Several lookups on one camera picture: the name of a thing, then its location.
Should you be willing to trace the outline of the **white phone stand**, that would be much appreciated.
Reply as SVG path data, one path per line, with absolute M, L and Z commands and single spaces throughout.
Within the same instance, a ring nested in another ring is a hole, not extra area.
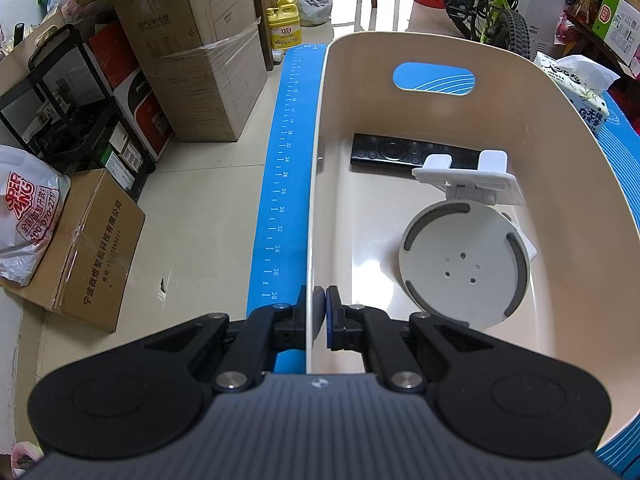
M 518 310 L 537 248 L 497 207 L 522 206 L 505 151 L 484 150 L 476 169 L 454 169 L 449 155 L 430 155 L 412 176 L 445 193 L 402 234 L 402 284 L 423 311 L 476 330 Z

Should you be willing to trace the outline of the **beige plastic bin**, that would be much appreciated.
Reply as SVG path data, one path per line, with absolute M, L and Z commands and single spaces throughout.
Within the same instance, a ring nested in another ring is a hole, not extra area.
M 534 63 L 357 32 L 323 65 L 307 284 L 573 364 L 639 411 L 639 232 L 597 139 Z

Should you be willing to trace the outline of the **blue silicone mat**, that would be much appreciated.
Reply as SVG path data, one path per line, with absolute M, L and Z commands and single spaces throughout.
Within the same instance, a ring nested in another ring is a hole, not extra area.
M 307 228 L 314 145 L 314 121 L 326 44 L 303 44 L 284 56 L 274 106 L 262 194 L 258 206 L 247 317 L 266 304 L 296 304 L 305 291 Z M 405 63 L 393 81 L 403 89 L 440 91 L 462 96 L 473 89 L 475 77 L 464 68 Z M 608 93 L 610 117 L 598 142 L 612 162 L 634 220 L 639 221 L 639 136 Z M 304 374 L 303 350 L 277 357 L 276 373 Z M 600 459 L 624 479 L 639 479 L 639 415 L 599 451 Z

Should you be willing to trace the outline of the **black remote control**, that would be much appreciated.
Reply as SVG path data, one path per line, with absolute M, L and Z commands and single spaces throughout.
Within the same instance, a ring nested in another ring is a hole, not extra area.
M 356 167 L 411 174 L 430 155 L 449 155 L 454 169 L 476 169 L 480 159 L 479 151 L 460 146 L 355 133 L 350 162 Z

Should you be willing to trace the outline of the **floor cardboard box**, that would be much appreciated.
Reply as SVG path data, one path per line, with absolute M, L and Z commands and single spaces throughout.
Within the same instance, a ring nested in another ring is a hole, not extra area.
M 1 285 L 49 312 L 116 330 L 145 214 L 105 169 L 74 174 L 61 219 L 30 283 Z

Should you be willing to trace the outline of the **white red plastic bag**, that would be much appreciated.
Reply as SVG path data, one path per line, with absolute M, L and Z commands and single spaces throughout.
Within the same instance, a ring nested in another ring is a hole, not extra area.
M 26 286 L 52 240 L 70 178 L 9 145 L 1 148 L 0 171 L 1 277 Z

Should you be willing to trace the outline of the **yellow detergent jug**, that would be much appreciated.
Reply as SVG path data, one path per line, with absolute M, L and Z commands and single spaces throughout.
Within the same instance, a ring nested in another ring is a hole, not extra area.
M 278 0 L 266 15 L 273 50 L 285 51 L 303 43 L 297 0 Z

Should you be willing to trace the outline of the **lower taped cardboard box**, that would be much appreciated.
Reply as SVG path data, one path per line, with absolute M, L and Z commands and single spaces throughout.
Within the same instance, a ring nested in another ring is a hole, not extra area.
M 235 142 L 267 80 L 254 0 L 113 0 L 176 137 Z

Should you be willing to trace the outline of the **grey plastic bag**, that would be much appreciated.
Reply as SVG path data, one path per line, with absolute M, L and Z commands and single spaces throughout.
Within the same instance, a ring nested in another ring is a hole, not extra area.
M 332 13 L 332 0 L 297 0 L 300 24 L 314 27 L 328 22 Z

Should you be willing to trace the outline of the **white tissue pack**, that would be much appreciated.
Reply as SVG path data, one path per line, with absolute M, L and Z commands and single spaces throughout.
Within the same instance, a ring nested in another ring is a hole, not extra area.
M 620 76 L 581 54 L 555 60 L 549 55 L 537 52 L 534 63 L 563 91 L 596 136 L 610 117 L 604 92 Z

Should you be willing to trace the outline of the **green black bicycle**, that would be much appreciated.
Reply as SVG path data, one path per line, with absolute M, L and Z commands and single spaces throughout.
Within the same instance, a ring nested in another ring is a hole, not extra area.
M 530 58 L 528 25 L 518 0 L 444 0 L 448 18 L 465 39 Z

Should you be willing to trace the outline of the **green white box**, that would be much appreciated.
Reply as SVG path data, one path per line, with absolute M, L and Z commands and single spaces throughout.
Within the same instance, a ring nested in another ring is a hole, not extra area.
M 637 61 L 639 12 L 625 0 L 602 0 L 592 31 L 628 67 Z

